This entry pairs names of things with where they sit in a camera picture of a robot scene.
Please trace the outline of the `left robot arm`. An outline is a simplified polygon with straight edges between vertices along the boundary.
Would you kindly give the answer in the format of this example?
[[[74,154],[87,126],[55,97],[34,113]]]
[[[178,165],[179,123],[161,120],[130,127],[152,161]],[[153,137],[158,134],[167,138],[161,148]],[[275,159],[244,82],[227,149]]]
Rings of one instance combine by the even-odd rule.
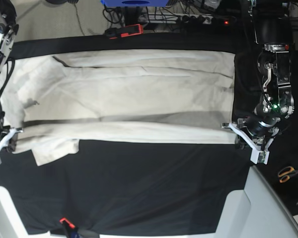
[[[255,57],[254,74],[260,89],[260,101],[252,112],[237,111],[233,123],[238,131],[237,148],[254,143],[260,150],[268,148],[273,139],[284,132],[279,127],[286,123],[295,110],[291,86],[291,50],[293,33],[290,3],[287,0],[242,0],[241,19],[246,38],[251,27],[254,43],[261,52]]]

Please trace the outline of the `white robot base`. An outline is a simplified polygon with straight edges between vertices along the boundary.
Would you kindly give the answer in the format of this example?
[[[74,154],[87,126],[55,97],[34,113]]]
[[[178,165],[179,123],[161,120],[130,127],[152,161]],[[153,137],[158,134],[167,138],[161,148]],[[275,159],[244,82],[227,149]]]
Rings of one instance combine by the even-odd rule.
[[[0,186],[0,238],[49,238],[50,233],[29,235],[8,190]]]
[[[298,238],[298,224],[253,166],[244,189],[227,195],[215,237]]]

